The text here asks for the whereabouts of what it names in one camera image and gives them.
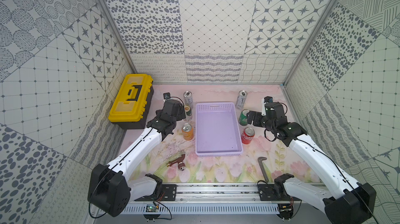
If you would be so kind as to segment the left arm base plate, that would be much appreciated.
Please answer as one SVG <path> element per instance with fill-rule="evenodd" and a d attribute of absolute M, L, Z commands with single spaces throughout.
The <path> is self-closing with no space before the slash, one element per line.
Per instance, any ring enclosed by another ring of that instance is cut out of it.
<path fill-rule="evenodd" d="M 176 200 L 177 195 L 177 185 L 176 184 L 162 184 L 156 189 L 155 195 L 144 196 L 137 200 L 136 202 L 144 201 L 166 201 L 173 202 Z"/>

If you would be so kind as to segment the red cola can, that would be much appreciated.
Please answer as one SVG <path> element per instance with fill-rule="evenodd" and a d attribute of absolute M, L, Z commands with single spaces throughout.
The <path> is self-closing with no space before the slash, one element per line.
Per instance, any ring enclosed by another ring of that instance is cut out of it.
<path fill-rule="evenodd" d="M 246 127 L 243 129 L 242 133 L 241 133 L 241 141 L 243 144 L 250 144 L 252 139 L 255 136 L 255 131 L 253 128 L 251 127 Z"/>

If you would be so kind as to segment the lilac plastic basket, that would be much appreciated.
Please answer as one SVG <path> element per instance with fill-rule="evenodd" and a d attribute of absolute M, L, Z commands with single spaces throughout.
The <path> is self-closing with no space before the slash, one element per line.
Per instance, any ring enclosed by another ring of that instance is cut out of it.
<path fill-rule="evenodd" d="M 195 152 L 200 157 L 236 156 L 243 153 L 234 103 L 196 104 Z"/>

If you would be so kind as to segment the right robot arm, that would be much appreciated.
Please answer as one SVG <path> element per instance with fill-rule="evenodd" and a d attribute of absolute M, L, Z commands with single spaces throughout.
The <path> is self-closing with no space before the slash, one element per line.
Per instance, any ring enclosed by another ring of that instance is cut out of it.
<path fill-rule="evenodd" d="M 271 132 L 275 140 L 297 153 L 317 174 L 327 190 L 303 183 L 292 174 L 274 180 L 276 197 L 288 196 L 323 212 L 333 224 L 362 224 L 374 217 L 376 190 L 361 184 L 323 152 L 296 122 L 288 122 L 281 103 L 265 97 L 262 111 L 246 113 L 248 124 Z"/>

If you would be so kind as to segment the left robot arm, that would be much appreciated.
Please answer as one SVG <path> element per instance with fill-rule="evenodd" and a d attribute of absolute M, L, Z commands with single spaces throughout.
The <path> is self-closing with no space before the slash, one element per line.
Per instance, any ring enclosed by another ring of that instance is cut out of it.
<path fill-rule="evenodd" d="M 87 200 L 112 217 L 118 216 L 131 201 L 145 198 L 157 200 L 162 195 L 163 181 L 158 176 L 146 174 L 141 179 L 129 181 L 145 157 L 168 135 L 177 122 L 185 119 L 182 101 L 167 99 L 161 110 L 149 121 L 142 134 L 117 158 L 107 165 L 98 164 L 91 172 Z"/>

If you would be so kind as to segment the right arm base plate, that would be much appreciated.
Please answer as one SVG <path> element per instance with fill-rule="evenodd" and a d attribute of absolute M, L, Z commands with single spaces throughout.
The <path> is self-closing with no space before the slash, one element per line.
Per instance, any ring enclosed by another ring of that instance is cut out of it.
<path fill-rule="evenodd" d="M 284 202 L 290 202 L 293 200 L 294 202 L 300 202 L 301 200 L 298 198 L 292 198 L 287 195 L 281 194 L 278 196 L 278 194 L 274 191 L 274 187 L 271 184 L 267 184 L 264 181 L 258 181 L 257 182 L 257 188 L 258 188 L 258 195 L 260 201 L 266 202 L 266 201 L 271 201 L 271 202 L 278 202 L 278 201 L 284 201 Z"/>

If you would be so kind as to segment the green soda can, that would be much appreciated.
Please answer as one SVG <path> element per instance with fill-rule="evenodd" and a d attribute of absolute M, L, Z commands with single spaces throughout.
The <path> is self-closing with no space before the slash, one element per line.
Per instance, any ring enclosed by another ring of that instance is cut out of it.
<path fill-rule="evenodd" d="M 241 126 L 247 126 L 248 125 L 248 113 L 250 111 L 248 109 L 243 109 L 240 113 L 239 117 L 239 124 Z"/>

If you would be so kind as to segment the white Monster can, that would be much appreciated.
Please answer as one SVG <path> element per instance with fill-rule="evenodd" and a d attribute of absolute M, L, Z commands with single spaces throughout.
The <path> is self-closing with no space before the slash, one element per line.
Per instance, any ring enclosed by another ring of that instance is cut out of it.
<path fill-rule="evenodd" d="M 248 95 L 247 91 L 245 91 L 245 90 L 239 91 L 239 94 L 238 94 L 238 97 L 236 100 L 236 104 L 235 104 L 236 109 L 243 110 L 247 95 Z"/>
<path fill-rule="evenodd" d="M 183 94 L 184 104 L 193 108 L 193 94 L 191 91 L 185 91 Z"/>

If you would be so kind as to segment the green white tea can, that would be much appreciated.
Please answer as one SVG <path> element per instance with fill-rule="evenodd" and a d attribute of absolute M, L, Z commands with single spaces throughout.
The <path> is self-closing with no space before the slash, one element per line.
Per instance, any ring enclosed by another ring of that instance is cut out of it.
<path fill-rule="evenodd" d="M 184 105 L 185 121 L 189 122 L 192 120 L 193 113 L 192 108 L 189 105 Z"/>

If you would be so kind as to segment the orange drink can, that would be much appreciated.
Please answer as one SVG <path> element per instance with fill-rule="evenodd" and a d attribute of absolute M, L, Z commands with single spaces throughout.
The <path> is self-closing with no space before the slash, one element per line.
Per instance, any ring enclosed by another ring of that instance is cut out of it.
<path fill-rule="evenodd" d="M 194 138 L 194 130 L 189 123 L 185 123 L 182 126 L 182 135 L 186 141 L 190 141 Z"/>

